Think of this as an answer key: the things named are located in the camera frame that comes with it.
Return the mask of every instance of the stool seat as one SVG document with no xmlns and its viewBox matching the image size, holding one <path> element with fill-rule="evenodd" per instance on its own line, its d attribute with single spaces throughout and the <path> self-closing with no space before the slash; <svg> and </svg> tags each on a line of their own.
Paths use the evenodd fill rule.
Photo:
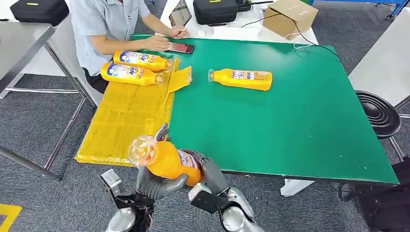
<svg viewBox="0 0 410 232">
<path fill-rule="evenodd" d="M 362 107 L 379 139 L 386 139 L 398 132 L 401 126 L 396 109 L 383 98 L 365 91 L 356 91 Z"/>
</svg>

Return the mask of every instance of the black pants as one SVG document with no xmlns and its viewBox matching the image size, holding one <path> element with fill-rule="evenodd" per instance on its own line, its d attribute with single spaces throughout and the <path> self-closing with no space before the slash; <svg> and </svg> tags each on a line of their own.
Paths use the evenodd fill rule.
<svg viewBox="0 0 410 232">
<path fill-rule="evenodd" d="M 85 68 L 83 69 L 86 73 L 87 82 L 91 85 L 91 87 L 103 94 L 108 86 L 108 81 L 104 80 L 101 74 L 98 74 L 97 76 L 90 76 L 88 70 Z"/>
</svg>

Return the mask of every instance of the plastic bottle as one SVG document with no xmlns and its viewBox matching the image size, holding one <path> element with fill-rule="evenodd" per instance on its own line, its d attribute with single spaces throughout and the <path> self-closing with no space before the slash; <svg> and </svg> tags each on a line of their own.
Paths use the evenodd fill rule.
<svg viewBox="0 0 410 232">
<path fill-rule="evenodd" d="M 222 69 L 208 71 L 209 82 L 219 82 L 224 86 L 234 86 L 241 88 L 251 88 L 267 91 L 272 84 L 272 74 L 262 71 L 245 71 Z"/>
<path fill-rule="evenodd" d="M 135 66 L 139 68 L 149 69 L 154 72 L 172 69 L 172 60 L 164 59 L 160 56 L 129 52 L 129 51 L 117 51 L 114 53 L 113 61 L 116 64 L 125 64 Z"/>
<path fill-rule="evenodd" d="M 140 86 L 161 85 L 163 83 L 162 73 L 155 73 L 148 69 L 110 62 L 101 67 L 101 76 L 106 81 Z"/>
<path fill-rule="evenodd" d="M 151 136 L 139 136 L 128 149 L 128 159 L 137 167 L 146 166 L 154 175 L 175 180 L 187 174 L 187 185 L 201 181 L 199 164 L 190 154 L 178 150 L 168 141 L 156 141 Z"/>
</svg>

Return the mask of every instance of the robotic arm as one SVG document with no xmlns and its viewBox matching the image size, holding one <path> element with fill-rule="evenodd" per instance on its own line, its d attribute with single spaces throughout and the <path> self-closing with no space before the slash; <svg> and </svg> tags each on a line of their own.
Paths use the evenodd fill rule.
<svg viewBox="0 0 410 232">
<path fill-rule="evenodd" d="M 168 133 L 164 124 L 156 134 L 156 139 L 164 140 Z M 188 193 L 192 205 L 211 214 L 218 212 L 221 225 L 227 232 L 264 232 L 254 221 L 254 212 L 241 191 L 229 187 L 219 167 L 199 152 L 184 150 L 201 165 L 203 183 L 196 184 Z M 186 174 L 174 181 L 163 181 L 147 168 L 140 167 L 135 191 L 123 195 L 123 184 L 111 169 L 103 173 L 105 191 L 118 208 L 111 218 L 106 232 L 145 232 L 149 230 L 154 212 L 154 202 L 185 186 Z"/>
<path fill-rule="evenodd" d="M 211 214 L 218 211 L 220 222 L 228 232 L 264 232 L 254 222 L 255 214 L 240 190 L 229 187 L 219 167 L 196 151 L 190 153 L 201 165 L 204 183 L 196 184 L 188 193 L 192 205 Z"/>
</svg>

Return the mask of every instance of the cardboard box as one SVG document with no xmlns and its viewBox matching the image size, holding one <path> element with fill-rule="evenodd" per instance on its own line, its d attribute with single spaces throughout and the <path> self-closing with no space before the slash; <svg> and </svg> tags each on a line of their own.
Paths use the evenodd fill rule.
<svg viewBox="0 0 410 232">
<path fill-rule="evenodd" d="M 300 0 L 278 0 L 269 4 L 263 25 L 285 37 L 292 33 L 298 33 L 298 28 L 300 32 L 308 30 L 312 26 L 317 12 L 317 9 Z M 289 35 L 286 39 L 291 40 L 296 36 L 298 35 Z"/>
</svg>

